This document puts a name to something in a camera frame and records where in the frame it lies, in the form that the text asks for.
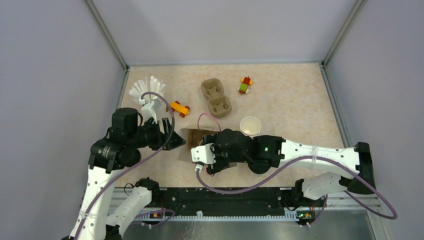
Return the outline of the black cup lid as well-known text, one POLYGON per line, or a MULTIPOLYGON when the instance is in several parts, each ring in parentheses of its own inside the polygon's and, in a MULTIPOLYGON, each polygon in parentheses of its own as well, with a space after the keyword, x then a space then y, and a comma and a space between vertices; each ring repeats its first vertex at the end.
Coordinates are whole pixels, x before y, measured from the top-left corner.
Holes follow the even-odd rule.
POLYGON ((268 172, 271 166, 267 163, 249 163, 248 168, 254 174, 263 175, 268 172))

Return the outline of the stack of paper cups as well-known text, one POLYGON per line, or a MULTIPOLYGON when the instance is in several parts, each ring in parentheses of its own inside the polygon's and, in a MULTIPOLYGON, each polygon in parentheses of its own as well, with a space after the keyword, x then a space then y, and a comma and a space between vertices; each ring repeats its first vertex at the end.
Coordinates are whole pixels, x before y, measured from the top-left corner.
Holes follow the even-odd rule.
POLYGON ((246 116, 240 121, 239 129, 246 136, 257 137, 261 133, 262 123, 254 116, 246 116))

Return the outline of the kraft pink paper bag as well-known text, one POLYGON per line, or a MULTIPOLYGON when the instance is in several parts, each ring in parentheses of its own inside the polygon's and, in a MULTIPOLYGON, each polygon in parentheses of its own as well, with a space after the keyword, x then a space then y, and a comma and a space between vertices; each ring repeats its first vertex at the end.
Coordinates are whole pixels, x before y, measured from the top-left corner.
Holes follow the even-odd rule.
POLYGON ((210 134, 216 134, 225 127, 220 121, 209 113, 199 114, 194 123, 189 123, 178 130, 178 133, 185 139, 186 145, 178 151, 178 160, 184 163, 191 163, 191 149, 198 147, 203 137, 210 134))

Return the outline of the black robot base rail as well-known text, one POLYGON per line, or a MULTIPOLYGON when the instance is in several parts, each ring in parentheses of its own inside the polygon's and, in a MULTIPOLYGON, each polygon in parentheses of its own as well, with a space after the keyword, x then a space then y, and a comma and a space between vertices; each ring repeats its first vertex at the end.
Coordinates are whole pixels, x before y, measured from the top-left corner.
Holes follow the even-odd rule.
POLYGON ((262 204, 270 208, 322 207, 325 198, 317 200, 293 197, 290 188, 259 187, 240 194, 222 194, 204 187, 168 187, 161 188, 147 205, 149 208, 173 208, 183 205, 237 204, 252 206, 262 204))

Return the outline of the brown cardboard cup carrier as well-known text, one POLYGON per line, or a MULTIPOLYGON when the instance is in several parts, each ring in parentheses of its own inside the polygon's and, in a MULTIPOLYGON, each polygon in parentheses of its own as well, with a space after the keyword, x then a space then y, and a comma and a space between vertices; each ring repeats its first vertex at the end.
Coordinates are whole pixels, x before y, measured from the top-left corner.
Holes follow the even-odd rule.
POLYGON ((218 78, 204 80, 200 89, 207 100, 208 110, 213 117, 222 118, 232 111, 232 104, 225 95, 223 84, 218 78))

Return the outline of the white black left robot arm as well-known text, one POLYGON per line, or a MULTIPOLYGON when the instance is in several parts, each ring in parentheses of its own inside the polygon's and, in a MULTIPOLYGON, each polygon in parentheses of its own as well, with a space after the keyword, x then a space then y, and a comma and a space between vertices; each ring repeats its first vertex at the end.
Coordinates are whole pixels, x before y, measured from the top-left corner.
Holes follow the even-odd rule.
POLYGON ((140 113, 129 107, 117 109, 105 137, 90 148, 88 179, 75 226, 66 240, 120 240, 140 211, 160 202, 158 182, 142 178, 130 195, 110 213, 116 180, 124 170, 142 163, 140 148, 157 154, 185 145, 186 141, 172 130, 167 118, 162 124, 152 118, 140 125, 140 113))

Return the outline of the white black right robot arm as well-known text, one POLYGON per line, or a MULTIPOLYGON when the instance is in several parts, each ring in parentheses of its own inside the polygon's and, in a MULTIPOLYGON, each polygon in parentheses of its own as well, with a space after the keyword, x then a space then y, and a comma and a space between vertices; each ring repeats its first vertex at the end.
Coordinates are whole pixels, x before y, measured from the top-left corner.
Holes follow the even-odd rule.
POLYGON ((245 163, 255 174, 264 174, 270 168, 276 171, 261 182, 239 190, 207 189, 223 194, 237 195, 250 192, 274 178, 283 170, 294 167, 319 170, 323 173, 295 182, 291 197, 299 206, 332 193, 349 192, 358 195, 376 193, 370 146, 358 142, 354 147, 328 148, 307 145, 280 136, 259 135, 249 137, 240 131, 224 129, 206 135, 199 146, 190 150, 196 164, 196 174, 206 166, 214 175, 229 168, 231 163, 245 163))

